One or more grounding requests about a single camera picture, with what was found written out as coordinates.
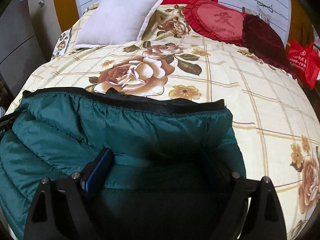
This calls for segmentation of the dark green puffer jacket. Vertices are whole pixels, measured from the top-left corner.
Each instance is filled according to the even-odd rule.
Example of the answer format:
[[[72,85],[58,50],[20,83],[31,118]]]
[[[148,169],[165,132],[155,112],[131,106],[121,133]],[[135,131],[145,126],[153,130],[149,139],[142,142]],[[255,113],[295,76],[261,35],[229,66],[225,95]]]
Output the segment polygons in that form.
[[[203,193],[213,204],[216,171],[225,166],[246,175],[223,100],[196,103],[158,101],[58,87],[24,91],[13,111],[13,126],[1,139],[1,208],[18,239],[43,177],[65,179],[92,161],[103,148],[114,153],[114,166],[101,196],[120,219],[139,213],[177,210],[181,189]]]

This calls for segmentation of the cream floral bed quilt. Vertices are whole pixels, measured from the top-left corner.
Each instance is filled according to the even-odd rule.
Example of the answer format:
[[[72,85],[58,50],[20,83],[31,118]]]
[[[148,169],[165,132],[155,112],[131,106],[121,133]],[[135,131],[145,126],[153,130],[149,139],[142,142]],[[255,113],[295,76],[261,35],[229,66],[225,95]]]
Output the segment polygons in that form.
[[[196,103],[223,100],[246,168],[246,179],[271,179],[286,227],[286,239],[319,239],[319,119],[291,74],[266,64],[244,46],[211,40],[186,22],[185,6],[161,5],[140,41],[74,48],[90,6],[72,26],[66,52],[36,68],[1,119],[1,139],[14,123],[24,91],[75,87],[117,92],[158,101]],[[215,172],[213,204],[193,189],[178,190],[183,204],[155,213],[117,218],[104,204],[103,222],[93,239],[225,239],[225,209],[232,171]]]

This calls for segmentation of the floral pillow under quilt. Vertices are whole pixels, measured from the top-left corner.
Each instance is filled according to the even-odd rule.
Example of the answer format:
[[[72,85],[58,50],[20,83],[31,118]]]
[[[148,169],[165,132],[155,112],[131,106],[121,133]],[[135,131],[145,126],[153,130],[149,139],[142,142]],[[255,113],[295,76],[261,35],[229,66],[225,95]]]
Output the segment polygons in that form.
[[[64,31],[57,40],[55,48],[52,53],[51,60],[63,55],[68,47],[69,41],[71,39],[72,28]]]

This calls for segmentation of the red shopping bag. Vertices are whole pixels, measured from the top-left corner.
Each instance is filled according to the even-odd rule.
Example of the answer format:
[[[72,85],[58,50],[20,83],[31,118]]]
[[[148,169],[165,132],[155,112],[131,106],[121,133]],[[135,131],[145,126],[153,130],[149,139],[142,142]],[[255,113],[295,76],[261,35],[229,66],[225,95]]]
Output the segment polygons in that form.
[[[303,47],[292,40],[287,58],[296,77],[309,89],[314,89],[319,75],[319,55],[313,49],[313,42]]]

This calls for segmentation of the dark red velvet cushion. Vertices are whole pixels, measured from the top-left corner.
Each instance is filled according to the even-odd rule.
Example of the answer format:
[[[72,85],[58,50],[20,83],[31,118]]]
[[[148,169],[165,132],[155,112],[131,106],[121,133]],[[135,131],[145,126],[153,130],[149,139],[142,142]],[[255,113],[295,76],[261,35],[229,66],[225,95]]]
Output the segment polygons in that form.
[[[281,38],[266,22],[255,15],[246,14],[242,26],[242,45],[250,53],[296,78]]]

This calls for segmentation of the grey wardrobe cabinet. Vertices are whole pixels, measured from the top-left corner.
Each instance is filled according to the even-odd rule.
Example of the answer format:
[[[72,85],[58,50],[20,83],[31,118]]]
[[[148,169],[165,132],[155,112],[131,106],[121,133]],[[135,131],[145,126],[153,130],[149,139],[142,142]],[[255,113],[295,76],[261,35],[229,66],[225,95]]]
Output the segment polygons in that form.
[[[1,81],[17,96],[61,34],[53,0],[11,0],[1,11]]]

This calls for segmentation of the red heart-shaped cushion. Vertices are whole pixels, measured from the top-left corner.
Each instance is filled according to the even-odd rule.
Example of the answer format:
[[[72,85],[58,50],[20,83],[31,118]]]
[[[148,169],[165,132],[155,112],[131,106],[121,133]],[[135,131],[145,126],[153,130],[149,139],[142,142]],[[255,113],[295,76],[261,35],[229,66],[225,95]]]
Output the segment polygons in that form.
[[[242,46],[244,13],[210,0],[190,0],[184,16],[196,33],[211,40]]]

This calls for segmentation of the white square pillow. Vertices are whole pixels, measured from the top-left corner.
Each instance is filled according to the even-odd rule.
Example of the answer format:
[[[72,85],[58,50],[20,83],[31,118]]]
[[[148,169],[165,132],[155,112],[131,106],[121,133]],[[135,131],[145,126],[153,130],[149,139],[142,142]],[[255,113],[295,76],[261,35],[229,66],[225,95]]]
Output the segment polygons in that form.
[[[81,27],[74,48],[140,41],[163,0],[101,0]]]

